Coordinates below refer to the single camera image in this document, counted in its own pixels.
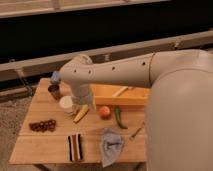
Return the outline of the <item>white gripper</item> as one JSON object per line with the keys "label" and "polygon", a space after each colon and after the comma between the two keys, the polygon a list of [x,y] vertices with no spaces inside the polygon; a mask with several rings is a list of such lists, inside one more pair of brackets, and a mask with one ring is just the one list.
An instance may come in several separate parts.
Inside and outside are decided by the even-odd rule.
{"label": "white gripper", "polygon": [[74,84],[70,88],[74,104],[88,105],[90,108],[94,108],[94,96],[89,84]]}

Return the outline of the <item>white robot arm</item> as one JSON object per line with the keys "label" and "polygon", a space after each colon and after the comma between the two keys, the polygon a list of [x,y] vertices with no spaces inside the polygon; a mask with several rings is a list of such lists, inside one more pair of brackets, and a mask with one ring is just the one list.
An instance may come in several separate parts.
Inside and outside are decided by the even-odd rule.
{"label": "white robot arm", "polygon": [[164,51],[101,64],[78,55],[60,77],[77,103],[89,100],[91,83],[148,88],[148,171],[213,171],[212,53]]}

